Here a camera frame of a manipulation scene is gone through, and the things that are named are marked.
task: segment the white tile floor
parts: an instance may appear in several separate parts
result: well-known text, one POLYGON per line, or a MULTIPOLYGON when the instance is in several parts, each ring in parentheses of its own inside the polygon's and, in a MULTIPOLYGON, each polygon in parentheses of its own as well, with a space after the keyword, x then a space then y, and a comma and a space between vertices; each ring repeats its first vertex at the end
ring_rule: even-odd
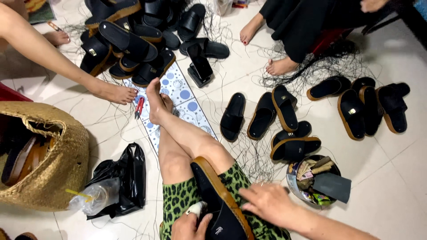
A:
MULTIPOLYGON (((258 81, 268 56, 260 56, 257 50, 259 46, 271 48, 276 44, 270 38, 272 31, 265 26, 249 46, 244 47, 238 41, 240 29, 261 6, 262 2, 253 2, 248 9, 233 9, 229 16, 221 18, 221 26, 227 25, 229 30, 223 32, 222 37, 227 38, 226 43, 232 51, 228 59, 213 65, 215 79, 211 84, 198 89, 186 71, 184 74, 219 137, 218 124, 228 100, 237 91, 246 96, 246 124, 240 136, 242 141, 234 144, 224 140, 221 142, 234 156, 239 156, 239 160, 243 160, 244 156, 251 158, 254 148, 257 148, 260 161, 266 163, 268 169, 276 169, 274 179, 286 185, 286 181, 283 181, 285 171, 280 171, 283 165, 274 165, 266 151, 271 136, 280 131, 278 121, 257 146, 248 148, 243 141, 256 103, 266 91, 258 81)), ((56 24, 59 26, 80 23, 88 13, 82 0, 56 1, 54 9, 58 17, 56 24)), ((51 30, 46 24, 36 28, 41 32, 51 30)), ((77 38, 72 36, 72 43, 61 47, 61 50, 66 51, 65 55, 76 64, 80 64, 81 56, 76 54, 75 43, 79 44, 77 38)), ((369 67, 378 80, 383 84, 405 81, 411 87, 411 93, 405 98, 408 105, 408 130, 395 135, 382 122, 375 137, 353 141, 347 136, 338 116, 337 98, 318 102, 300 98, 302 105, 296 112, 297 117, 309 121, 313 126, 312 135, 322 140, 319 154, 333 156, 342 175, 352 180, 348 204, 337 202, 332 207, 313 211, 381 239, 425 239, 427 185, 424 184, 423 176, 427 171, 427 163, 423 152, 427 145, 424 121, 427 104, 423 96, 427 91, 427 52, 402 22, 387 26, 367 36, 365 40, 366 54, 372 59, 369 67)), ((185 70, 190 60, 179 51, 176 55, 178 64, 185 70)), ((36 102, 49 103, 69 112, 87 128, 91 136, 90 169, 101 160, 118 159, 127 144, 135 141, 144 149, 148 172, 146 206, 128 216, 112 220, 104 217, 91 222, 86 221, 82 213, 43 213, 0 205, 0 227, 12 238, 30 231, 41 240, 158 239, 157 229, 162 220, 162 193, 157 159, 142 124, 133 120, 130 107, 119 106, 117 109, 107 101, 87 94, 83 87, 74 82, 31 63, 14 50, 0 54, 0 62, 0 80, 3 84, 23 92, 36 102)), ((307 206, 294 195, 291 194, 291 197, 307 206)), ((296 233, 292 233, 292 238, 303 239, 296 233)))

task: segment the red stool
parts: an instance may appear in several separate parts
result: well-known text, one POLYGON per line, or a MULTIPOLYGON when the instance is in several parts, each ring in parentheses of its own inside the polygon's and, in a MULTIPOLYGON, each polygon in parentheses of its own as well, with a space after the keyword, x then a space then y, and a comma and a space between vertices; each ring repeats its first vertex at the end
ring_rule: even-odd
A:
POLYGON ((309 53, 314 55, 322 54, 329 48, 330 44, 337 40, 341 35, 346 38, 353 29, 326 29, 320 33, 320 36, 311 45, 309 53))
POLYGON ((7 87, 0 82, 0 101, 26 101, 32 102, 33 100, 18 93, 17 91, 7 87))

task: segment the woman's hand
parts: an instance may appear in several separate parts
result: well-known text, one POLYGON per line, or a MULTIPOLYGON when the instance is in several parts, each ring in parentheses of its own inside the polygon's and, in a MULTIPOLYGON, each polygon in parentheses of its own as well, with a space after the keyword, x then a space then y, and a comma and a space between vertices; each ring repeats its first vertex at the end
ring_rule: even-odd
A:
POLYGON ((361 10, 364 13, 376 12, 380 10, 389 0, 362 0, 360 2, 361 10))
POLYGON ((240 188, 239 194, 249 202, 242 206, 262 219, 282 228, 294 229, 294 216, 300 207, 293 203, 284 187, 277 184, 253 184, 240 188))
POLYGON ((196 228, 197 216, 194 213, 183 214, 172 225, 172 240, 204 240, 206 229, 212 214, 206 214, 196 228))

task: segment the yellow straw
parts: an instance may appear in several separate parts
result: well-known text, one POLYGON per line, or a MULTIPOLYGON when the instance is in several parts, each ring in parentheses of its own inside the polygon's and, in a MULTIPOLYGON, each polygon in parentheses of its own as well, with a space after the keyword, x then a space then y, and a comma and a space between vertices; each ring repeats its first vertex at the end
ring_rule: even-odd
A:
POLYGON ((86 199, 86 202, 88 202, 88 201, 92 200, 92 196, 86 195, 86 194, 84 194, 84 193, 79 193, 79 192, 76 192, 76 191, 71 190, 71 189, 68 189, 68 188, 67 188, 67 189, 65 189, 65 191, 66 191, 67 193, 72 193, 72 194, 74 194, 74 195, 79 195, 79 196, 82 196, 82 197, 87 198, 87 199, 86 199))

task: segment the woven straw bag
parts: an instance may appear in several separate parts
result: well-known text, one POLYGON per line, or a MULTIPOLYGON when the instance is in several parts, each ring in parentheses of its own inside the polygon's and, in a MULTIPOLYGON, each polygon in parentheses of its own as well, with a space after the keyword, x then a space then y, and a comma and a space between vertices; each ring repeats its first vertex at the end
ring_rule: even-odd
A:
MULTIPOLYGON (((89 160, 86 129, 68 113, 44 103, 0 101, 0 114, 19 117, 32 132, 55 138, 55 145, 45 159, 22 181, 12 187, 0 182, 0 202, 39 211, 66 210, 73 195, 65 189, 80 191, 86 182, 89 160), (35 129, 35 123, 62 132, 35 129)), ((5 155, 0 158, 0 172, 6 158, 5 155)))

